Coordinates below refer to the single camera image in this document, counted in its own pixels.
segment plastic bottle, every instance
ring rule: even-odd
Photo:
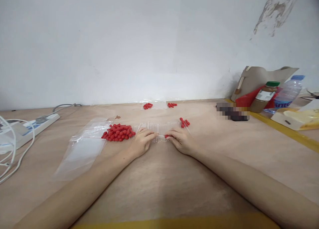
[[[298,96],[302,90],[301,81],[304,79],[304,75],[294,75],[291,79],[284,83],[282,87],[278,89],[278,95],[274,99],[275,107],[271,109],[264,109],[265,112],[274,114],[279,108],[287,108]]]

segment power strip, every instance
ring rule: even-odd
[[[30,121],[30,123],[33,124],[33,127],[35,129],[35,135],[38,135],[41,133],[43,130],[45,130],[48,126],[53,124],[55,121],[57,121],[60,118],[58,114],[52,114],[47,117],[47,121],[41,124],[36,124],[35,120]],[[29,123],[24,123],[24,127],[28,129],[28,132],[26,132],[24,135],[17,135],[17,149],[25,145],[27,142],[29,142],[33,138],[33,133],[32,133],[32,127],[30,126]],[[8,134],[12,132],[10,130],[4,130],[0,134]],[[5,140],[5,137],[0,137],[0,154],[5,154],[7,152],[10,152],[13,150],[13,145],[8,143],[7,140]]]

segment green jar lid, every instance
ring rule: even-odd
[[[268,87],[277,87],[278,85],[280,85],[280,82],[277,82],[277,81],[268,81],[266,83],[266,86]]]

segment beige bag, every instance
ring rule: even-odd
[[[254,91],[265,85],[267,81],[278,81],[280,87],[298,69],[285,66],[275,71],[267,71],[263,67],[246,66],[231,100],[235,101],[239,97]]]

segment jar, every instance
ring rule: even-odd
[[[278,85],[280,85],[280,82],[268,81],[257,94],[255,100],[250,106],[250,111],[254,113],[260,113],[275,95]]]

